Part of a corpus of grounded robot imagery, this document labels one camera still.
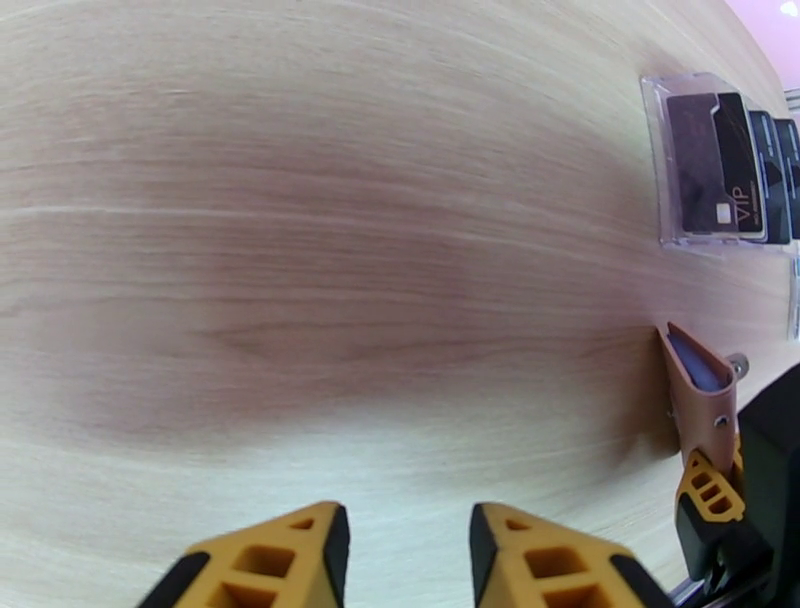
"card holder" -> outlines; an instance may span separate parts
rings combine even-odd
[[[736,444],[736,370],[674,323],[658,333],[684,465],[699,449],[715,469],[730,475]]]

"wooden table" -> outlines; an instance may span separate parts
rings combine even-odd
[[[800,359],[787,260],[658,245],[639,77],[694,70],[786,114],[721,0],[0,0],[0,603],[323,498],[349,607],[469,605],[481,500],[677,583],[653,325],[742,404]]]

